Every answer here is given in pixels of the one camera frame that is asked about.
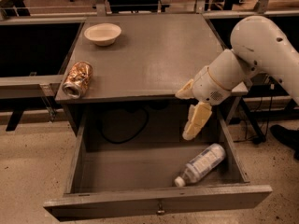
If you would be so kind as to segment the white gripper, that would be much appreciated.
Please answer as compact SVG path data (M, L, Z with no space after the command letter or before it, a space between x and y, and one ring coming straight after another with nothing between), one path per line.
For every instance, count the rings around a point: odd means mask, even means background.
M208 73L205 66L195 77L190 79L175 96L179 99L200 101L197 105L190 105L188 121L184 127L182 137L189 141L199 134L212 115L212 106L219 105L231 95L230 91L219 86Z

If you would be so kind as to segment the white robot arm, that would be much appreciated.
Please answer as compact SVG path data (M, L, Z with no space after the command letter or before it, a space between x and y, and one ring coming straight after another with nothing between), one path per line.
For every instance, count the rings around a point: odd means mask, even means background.
M299 104L299 53L287 36L264 16L249 16L231 32L232 47L204 66L179 91L179 99L196 99L189 108L182 137L192 140L212 115L212 107L227 99L232 89L265 72Z

